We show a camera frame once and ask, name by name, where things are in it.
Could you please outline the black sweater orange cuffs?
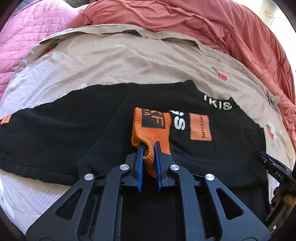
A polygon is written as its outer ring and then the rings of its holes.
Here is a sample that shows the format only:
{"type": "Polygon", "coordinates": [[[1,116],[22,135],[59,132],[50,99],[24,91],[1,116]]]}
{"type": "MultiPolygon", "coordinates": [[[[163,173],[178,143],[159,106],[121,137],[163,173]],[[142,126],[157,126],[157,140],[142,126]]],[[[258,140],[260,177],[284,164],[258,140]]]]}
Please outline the black sweater orange cuffs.
{"type": "Polygon", "coordinates": [[[264,130],[233,99],[173,84],[93,85],[1,120],[1,169],[73,185],[122,164],[144,144],[143,163],[156,175],[154,144],[196,175],[216,176],[260,219],[268,209],[267,173],[254,159],[264,130]]]}

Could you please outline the beige strawberry print bedsheet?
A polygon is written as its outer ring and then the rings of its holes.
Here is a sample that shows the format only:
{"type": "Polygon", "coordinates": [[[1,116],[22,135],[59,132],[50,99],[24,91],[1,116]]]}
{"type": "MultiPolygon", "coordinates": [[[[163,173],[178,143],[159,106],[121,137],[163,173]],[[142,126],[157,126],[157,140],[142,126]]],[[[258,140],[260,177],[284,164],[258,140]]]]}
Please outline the beige strawberry print bedsheet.
{"type": "Polygon", "coordinates": [[[188,79],[211,97],[232,97],[264,128],[267,153],[288,167],[294,165],[295,150],[280,114],[280,97],[244,64],[192,37],[135,25],[64,30],[31,47],[1,98],[1,117],[95,84],[188,79]]]}

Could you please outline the coral red duvet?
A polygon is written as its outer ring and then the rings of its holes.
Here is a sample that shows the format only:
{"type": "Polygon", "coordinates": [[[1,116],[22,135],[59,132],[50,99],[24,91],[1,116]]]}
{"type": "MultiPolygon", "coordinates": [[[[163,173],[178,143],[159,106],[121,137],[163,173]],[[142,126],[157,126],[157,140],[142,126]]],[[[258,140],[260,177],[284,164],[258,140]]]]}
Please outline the coral red duvet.
{"type": "Polygon", "coordinates": [[[280,98],[282,115],[295,118],[293,74],[272,31],[248,8],[233,1],[96,1],[84,11],[88,24],[135,24],[173,31],[231,55],[280,98]]]}

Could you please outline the pink quilted pillow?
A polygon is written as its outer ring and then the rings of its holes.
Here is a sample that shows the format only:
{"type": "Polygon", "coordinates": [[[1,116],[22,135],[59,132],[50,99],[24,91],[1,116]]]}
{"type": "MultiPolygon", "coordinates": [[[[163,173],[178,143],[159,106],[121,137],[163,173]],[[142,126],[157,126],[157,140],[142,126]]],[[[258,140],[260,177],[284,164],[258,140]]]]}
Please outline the pink quilted pillow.
{"type": "Polygon", "coordinates": [[[51,34],[82,26],[82,13],[64,1],[33,1],[1,30],[1,94],[26,54],[51,34]]]}

